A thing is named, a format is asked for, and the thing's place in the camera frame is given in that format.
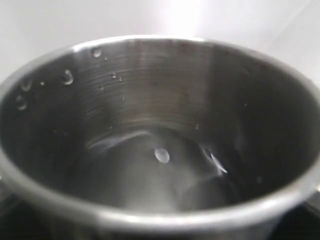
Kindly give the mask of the stainless steel cup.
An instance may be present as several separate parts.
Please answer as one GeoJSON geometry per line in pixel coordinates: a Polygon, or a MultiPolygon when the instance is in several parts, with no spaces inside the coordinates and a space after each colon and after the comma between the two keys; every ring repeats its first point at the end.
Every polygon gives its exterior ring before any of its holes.
{"type": "Polygon", "coordinates": [[[320,181],[320,92],[203,39],[66,47],[0,85],[0,174],[55,240],[264,240],[320,181]]]}

